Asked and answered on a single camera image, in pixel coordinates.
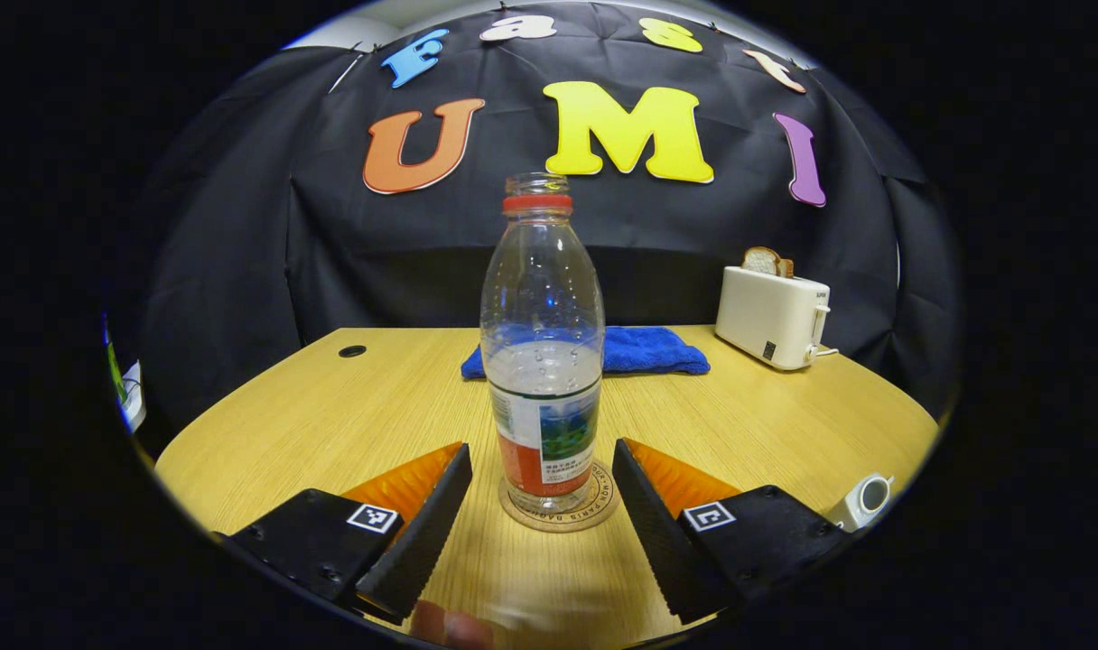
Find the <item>finger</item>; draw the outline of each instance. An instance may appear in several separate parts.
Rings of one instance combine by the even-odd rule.
[[[494,650],[492,628],[462,612],[445,614],[445,635],[455,650]]]
[[[417,601],[408,634],[428,642],[445,645],[445,609],[436,602]]]

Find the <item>letter m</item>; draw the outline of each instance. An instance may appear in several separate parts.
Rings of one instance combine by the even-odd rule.
[[[553,173],[596,173],[602,157],[590,150],[596,135],[618,171],[628,173],[653,137],[653,155],[645,169],[659,178],[710,182],[714,168],[702,157],[694,107],[698,99],[676,88],[653,87],[625,112],[604,89],[591,81],[562,81],[545,87],[557,100],[557,155],[546,160]]]

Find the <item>toaster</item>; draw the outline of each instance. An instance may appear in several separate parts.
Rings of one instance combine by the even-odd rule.
[[[719,337],[780,370],[797,370],[820,355],[830,288],[805,277],[726,267],[718,303]],[[822,355],[838,350],[826,350]]]

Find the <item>table surface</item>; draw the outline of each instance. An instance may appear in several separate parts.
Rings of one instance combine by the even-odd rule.
[[[610,464],[614,441],[627,436],[740,490],[775,484],[826,511],[872,472],[904,490],[935,440],[919,404],[840,354],[782,373],[712,325],[673,330],[712,370],[604,378],[596,460]],[[665,608],[623,505],[564,535],[504,514],[488,386],[459,370],[478,337],[475,328],[335,330],[203,413],[156,472],[200,524],[235,534],[309,486],[338,494],[464,440],[474,479],[422,597],[491,623],[498,648],[624,647],[688,627]],[[338,356],[352,345],[368,351]]]

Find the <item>plastic water bottle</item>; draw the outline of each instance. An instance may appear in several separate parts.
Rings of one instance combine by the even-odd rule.
[[[569,181],[505,181],[508,220],[480,296],[480,357],[492,393],[508,495],[562,513],[589,490],[606,317],[593,261],[569,217]]]

